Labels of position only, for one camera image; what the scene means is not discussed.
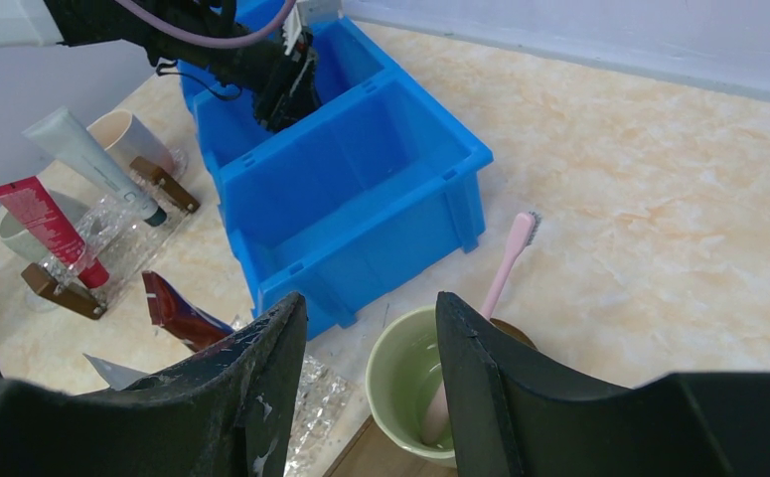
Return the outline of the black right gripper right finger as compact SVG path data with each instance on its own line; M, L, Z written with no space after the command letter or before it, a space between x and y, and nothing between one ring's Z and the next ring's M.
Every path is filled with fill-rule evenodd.
M770 476L770 372L679 372L628 389L435 305L462 476Z

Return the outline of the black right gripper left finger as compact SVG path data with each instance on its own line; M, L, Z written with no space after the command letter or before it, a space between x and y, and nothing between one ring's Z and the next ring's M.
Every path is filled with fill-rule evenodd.
M305 298L292 292L121 391L0 379L0 476L280 476L306 333Z

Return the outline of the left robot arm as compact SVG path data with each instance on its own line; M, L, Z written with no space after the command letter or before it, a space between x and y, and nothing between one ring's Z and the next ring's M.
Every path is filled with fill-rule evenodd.
M267 131L316 111L318 55L295 2L258 30L236 12L234 1L0 1L0 48L126 41L145 51L158 76L185 62L222 87L249 91L254 119Z

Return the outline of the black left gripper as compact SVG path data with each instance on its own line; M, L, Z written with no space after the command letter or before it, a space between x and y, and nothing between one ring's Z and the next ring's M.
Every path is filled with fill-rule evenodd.
M263 129L279 132L320 107L313 40L312 30L304 26L297 35L284 29L278 40L232 51L226 66L226 84L235 87L230 99L249 92L252 116Z

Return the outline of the white tube black cap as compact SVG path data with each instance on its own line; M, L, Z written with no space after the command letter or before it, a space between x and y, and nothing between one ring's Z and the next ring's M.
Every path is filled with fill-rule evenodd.
M66 107L29 126L23 135L144 223L159 227L166 222L168 216L164 209L130 178Z

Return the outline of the pink toothbrush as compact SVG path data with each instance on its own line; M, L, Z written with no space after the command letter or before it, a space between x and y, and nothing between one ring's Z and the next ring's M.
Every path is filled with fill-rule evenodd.
M492 284L487 292L480 314L487 320L492 320L492 314L501 297L510 273L521 253L533 242L539 228L540 216L534 212L518 213L512 223L506 240L502 261L497 269ZM441 383L427 410L420 427L420 437L424 444L433 444L443 432L448 423L448 407L445 385Z

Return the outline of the white ceramic mug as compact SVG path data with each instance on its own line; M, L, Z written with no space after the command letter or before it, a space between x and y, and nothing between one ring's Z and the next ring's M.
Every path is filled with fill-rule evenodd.
M129 110L111 110L86 130L123 168L129 168L136 157L143 157L169 174L175 171L170 150Z

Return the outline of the clear holder with wooden ends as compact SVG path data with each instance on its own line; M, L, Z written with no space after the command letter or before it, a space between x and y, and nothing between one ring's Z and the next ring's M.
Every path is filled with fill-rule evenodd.
M141 274L163 244L200 208L201 203L186 188L188 153L176 149L172 156L171 174L140 157L130 164L131 179L166 212L163 225L151 227L119 201L103 196L76 226L86 245L77 264L68 266L49 255L21 272L29 308L39 313L63 308L98 320L121 298L130 279ZM109 278L104 285L90 289L80 281L79 269L93 258L104 266Z

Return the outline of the clear textured acrylic tray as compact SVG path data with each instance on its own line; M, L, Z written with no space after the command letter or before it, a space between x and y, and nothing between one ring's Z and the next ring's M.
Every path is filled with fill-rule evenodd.
M297 388L283 474L313 476L357 383L343 375L347 331L334 327L307 344Z

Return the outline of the green ceramic mug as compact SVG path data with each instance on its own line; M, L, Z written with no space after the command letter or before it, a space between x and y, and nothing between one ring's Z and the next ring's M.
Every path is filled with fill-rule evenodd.
M421 440L428 406L442 383L435 307L410 311L387 325L368 359L365 388L372 417L401 450L438 466L456 467L451 429Z

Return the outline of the white tube orange cap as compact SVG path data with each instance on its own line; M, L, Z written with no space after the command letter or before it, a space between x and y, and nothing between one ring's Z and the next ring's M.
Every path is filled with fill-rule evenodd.
M148 373L118 365L102 358L83 354L93 366L98 375L105 381L107 388L121 392L127 390L138 381L148 376Z

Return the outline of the cream speckled ceramic mug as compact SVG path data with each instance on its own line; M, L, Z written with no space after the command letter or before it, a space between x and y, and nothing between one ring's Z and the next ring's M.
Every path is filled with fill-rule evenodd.
M48 192L73 226L77 226L89 211L86 203L74 197L51 189ZM24 224L8 211L0 222L1 241L27 262L39 262L51 253L40 241L40 236L45 233L41 220Z

